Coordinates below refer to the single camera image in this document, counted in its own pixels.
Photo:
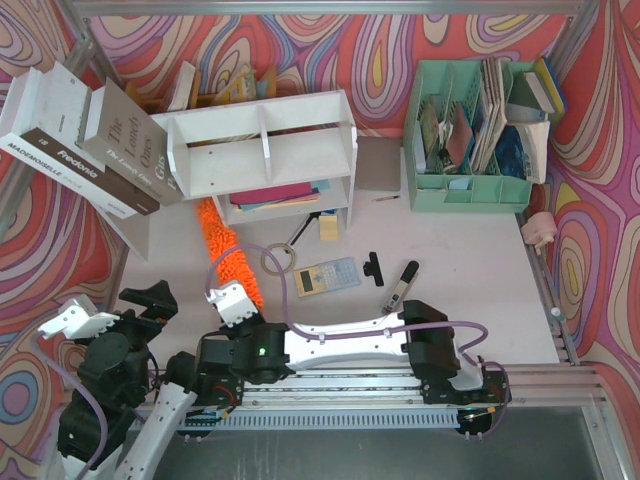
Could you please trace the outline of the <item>orange microfiber duster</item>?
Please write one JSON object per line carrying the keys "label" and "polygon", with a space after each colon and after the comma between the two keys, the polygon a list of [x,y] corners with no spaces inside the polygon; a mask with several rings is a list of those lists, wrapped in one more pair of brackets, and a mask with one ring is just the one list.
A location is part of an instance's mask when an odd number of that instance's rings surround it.
{"label": "orange microfiber duster", "polygon": [[241,250],[236,250],[220,260],[226,251],[239,245],[237,234],[224,224],[211,198],[199,200],[196,203],[196,212],[210,260],[216,266],[207,275],[205,291],[209,292],[210,288],[214,288],[213,278],[216,278],[217,286],[238,281],[261,310],[264,307],[264,299],[246,255]]}

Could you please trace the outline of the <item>masking tape roll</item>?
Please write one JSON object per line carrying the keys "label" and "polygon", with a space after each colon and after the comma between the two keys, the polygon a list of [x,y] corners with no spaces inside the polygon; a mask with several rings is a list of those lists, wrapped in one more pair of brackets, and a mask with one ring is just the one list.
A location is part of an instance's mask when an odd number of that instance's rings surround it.
{"label": "masking tape roll", "polygon": [[286,243],[273,243],[265,248],[261,255],[262,270],[271,276],[278,276],[280,272],[287,274],[294,269],[297,255],[295,250]]}

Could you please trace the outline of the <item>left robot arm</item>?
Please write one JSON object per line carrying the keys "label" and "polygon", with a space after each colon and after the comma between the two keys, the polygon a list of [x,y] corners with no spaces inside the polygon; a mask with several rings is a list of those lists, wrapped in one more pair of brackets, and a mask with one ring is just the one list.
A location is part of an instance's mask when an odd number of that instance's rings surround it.
{"label": "left robot arm", "polygon": [[99,311],[86,295],[59,308],[49,336],[85,346],[78,386],[63,410],[57,450],[66,479],[150,479],[202,387],[196,357],[174,355],[152,386],[149,343],[178,312],[167,281],[126,288],[120,299],[142,312]]}

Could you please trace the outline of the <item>white small bookshelf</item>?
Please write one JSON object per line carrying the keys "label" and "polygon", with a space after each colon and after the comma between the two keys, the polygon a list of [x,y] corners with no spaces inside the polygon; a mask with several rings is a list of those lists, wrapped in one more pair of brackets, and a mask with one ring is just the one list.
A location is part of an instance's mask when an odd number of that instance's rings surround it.
{"label": "white small bookshelf", "polygon": [[[185,199],[211,198],[228,225],[339,211],[352,218],[357,128],[334,90],[153,115],[168,134],[171,173]],[[240,211],[234,193],[323,181],[312,202]]]}

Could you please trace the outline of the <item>blue beige calculator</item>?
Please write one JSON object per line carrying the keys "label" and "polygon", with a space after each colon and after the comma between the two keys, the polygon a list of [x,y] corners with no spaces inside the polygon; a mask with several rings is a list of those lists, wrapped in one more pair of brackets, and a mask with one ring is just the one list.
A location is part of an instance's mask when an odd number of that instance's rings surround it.
{"label": "blue beige calculator", "polygon": [[357,287],[361,284],[352,257],[323,262],[293,272],[300,298]]}

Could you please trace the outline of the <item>black binder clip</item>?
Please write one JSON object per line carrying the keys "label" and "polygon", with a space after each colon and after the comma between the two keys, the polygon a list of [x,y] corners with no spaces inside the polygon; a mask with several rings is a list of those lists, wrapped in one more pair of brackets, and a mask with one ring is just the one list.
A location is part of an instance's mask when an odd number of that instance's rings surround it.
{"label": "black binder clip", "polygon": [[371,277],[377,287],[384,286],[384,279],[380,267],[378,255],[375,251],[369,253],[368,260],[363,264],[363,274],[365,277]]}

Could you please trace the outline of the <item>yellow sticky note pad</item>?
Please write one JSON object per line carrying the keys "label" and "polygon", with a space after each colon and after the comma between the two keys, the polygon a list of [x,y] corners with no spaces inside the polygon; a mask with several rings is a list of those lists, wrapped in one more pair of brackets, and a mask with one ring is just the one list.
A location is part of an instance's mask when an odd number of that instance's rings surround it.
{"label": "yellow sticky note pad", "polygon": [[338,216],[333,215],[320,215],[319,222],[319,237],[321,241],[338,241],[339,240],[339,226]]}

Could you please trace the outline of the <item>stack of coloured paper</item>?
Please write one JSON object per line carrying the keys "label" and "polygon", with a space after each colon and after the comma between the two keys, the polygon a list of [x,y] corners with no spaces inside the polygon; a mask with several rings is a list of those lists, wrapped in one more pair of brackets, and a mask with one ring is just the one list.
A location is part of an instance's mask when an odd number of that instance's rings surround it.
{"label": "stack of coloured paper", "polygon": [[330,189],[328,180],[302,182],[278,187],[269,187],[229,195],[230,204],[241,211],[294,205],[318,200]]}

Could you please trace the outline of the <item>grey Lonely Ones book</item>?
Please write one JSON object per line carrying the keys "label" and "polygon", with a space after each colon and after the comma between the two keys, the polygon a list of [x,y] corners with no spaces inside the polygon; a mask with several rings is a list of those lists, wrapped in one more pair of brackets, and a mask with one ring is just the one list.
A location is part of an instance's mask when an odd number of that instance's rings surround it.
{"label": "grey Lonely Ones book", "polygon": [[80,146],[163,206],[182,200],[167,159],[167,133],[114,81],[91,94]]}

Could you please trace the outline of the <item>small pencil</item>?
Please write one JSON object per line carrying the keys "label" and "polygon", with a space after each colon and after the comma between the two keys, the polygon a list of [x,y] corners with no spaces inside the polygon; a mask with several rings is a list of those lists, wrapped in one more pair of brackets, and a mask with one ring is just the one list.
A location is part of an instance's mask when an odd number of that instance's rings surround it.
{"label": "small pencil", "polygon": [[385,202],[385,201],[396,200],[396,199],[399,199],[399,198],[400,198],[400,195],[390,195],[390,196],[375,198],[372,201],[373,202]]}

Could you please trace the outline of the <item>brown white Fredonia book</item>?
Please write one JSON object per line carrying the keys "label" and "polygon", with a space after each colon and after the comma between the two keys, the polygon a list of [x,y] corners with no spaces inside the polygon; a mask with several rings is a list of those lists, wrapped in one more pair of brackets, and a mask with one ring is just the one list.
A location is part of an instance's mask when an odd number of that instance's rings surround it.
{"label": "brown white Fredonia book", "polygon": [[1,111],[1,149],[121,219],[159,203],[79,145],[91,89],[61,63],[12,79]]}

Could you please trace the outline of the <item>mint green desk organizer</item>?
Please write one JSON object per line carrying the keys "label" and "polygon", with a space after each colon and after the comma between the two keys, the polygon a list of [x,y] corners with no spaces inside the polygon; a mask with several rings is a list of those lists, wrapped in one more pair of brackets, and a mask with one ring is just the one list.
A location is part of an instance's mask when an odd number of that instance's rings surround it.
{"label": "mint green desk organizer", "polygon": [[403,147],[415,212],[521,213],[532,183],[501,173],[486,133],[490,88],[511,93],[531,62],[421,60],[405,117]]}

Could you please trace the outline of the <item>pink pig figurine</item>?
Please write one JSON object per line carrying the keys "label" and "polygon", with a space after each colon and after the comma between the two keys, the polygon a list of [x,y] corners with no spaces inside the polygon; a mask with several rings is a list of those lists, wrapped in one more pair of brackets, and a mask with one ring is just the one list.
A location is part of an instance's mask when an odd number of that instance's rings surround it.
{"label": "pink pig figurine", "polygon": [[526,245],[531,245],[536,254],[540,255],[542,249],[549,243],[553,243],[557,235],[557,226],[551,212],[538,212],[532,215],[521,227],[521,235]]}

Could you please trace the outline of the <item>books in green organizer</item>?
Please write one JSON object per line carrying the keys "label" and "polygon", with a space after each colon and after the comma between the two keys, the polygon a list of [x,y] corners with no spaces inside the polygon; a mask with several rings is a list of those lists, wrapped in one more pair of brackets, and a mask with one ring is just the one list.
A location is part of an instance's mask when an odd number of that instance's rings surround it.
{"label": "books in green organizer", "polygon": [[[504,60],[488,57],[480,61]],[[502,174],[541,184],[547,176],[547,143],[566,112],[566,99],[550,61],[539,57],[530,71],[517,73],[511,93],[490,90],[493,106],[486,122],[490,142]]]}

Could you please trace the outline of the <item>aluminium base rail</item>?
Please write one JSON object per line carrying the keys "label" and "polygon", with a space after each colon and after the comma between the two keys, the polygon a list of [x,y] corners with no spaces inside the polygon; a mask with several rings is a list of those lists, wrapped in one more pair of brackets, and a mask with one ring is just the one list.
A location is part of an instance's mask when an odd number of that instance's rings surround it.
{"label": "aluminium base rail", "polygon": [[297,404],[329,406],[362,403],[440,406],[498,405],[509,399],[509,387],[500,371],[487,371],[482,385],[457,391],[450,384],[427,383],[409,369],[383,368],[310,370],[271,385],[252,385],[229,374],[201,374],[196,383],[198,405],[262,406]]}

